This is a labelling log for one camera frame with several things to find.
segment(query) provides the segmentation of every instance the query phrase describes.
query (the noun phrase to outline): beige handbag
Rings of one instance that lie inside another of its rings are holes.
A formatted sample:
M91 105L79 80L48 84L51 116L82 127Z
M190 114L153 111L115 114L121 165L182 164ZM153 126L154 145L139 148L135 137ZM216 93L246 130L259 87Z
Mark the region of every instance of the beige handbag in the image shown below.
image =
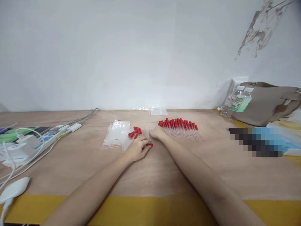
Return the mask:
M232 117L247 124L266 126L301 105L301 89L297 87L280 87L264 82L245 82L241 85L254 88L253 99L244 112L234 112Z

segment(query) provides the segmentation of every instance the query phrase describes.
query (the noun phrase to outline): white computer mouse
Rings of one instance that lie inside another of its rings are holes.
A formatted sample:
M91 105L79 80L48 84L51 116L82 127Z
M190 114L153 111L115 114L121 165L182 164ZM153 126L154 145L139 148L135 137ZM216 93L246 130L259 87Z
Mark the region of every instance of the white computer mouse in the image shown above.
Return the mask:
M29 180L29 177L24 177L8 185L0 196L0 204L5 203L10 198L21 195L26 190Z

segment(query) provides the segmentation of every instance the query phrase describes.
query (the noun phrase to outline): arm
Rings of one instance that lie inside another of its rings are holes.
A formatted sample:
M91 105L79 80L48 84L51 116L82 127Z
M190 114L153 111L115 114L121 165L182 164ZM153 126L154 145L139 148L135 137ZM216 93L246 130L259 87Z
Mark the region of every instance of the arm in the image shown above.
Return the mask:
M138 137L125 154L98 171L71 195L41 224L41 226L83 226L98 209L120 174L134 161L143 158L151 146L145 137Z
M156 126L150 132L169 150L185 176L202 196L222 226L265 225L234 191L206 163Z

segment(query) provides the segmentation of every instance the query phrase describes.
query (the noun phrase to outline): forearm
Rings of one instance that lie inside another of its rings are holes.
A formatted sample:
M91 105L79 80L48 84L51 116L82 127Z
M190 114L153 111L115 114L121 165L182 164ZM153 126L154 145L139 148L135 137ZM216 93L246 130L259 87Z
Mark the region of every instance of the forearm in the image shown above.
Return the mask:
M233 189L199 157L167 135L162 136L160 140L200 193L220 225L264 225Z
M41 226L86 225L129 164L131 161L122 155L105 166L69 195Z
M168 135L163 136L160 140L204 200L216 200L225 196L227 185L225 185L226 187L221 186L221 183L225 184L224 181L206 163Z

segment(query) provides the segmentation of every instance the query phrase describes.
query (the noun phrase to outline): water bottle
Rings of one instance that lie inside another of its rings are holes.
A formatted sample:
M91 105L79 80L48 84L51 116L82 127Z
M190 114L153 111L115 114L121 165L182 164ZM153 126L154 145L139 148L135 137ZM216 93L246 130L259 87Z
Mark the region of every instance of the water bottle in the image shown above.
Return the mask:
M225 104L221 107L220 115L226 118L229 118L233 111L230 110L230 107L234 103L236 96L240 95L240 93L243 91L245 87L244 86L238 86L227 98Z
M237 95L234 103L231 106L232 111L236 112L244 112L245 108L248 106L250 101L252 100L252 91L254 88L246 87L245 90Z

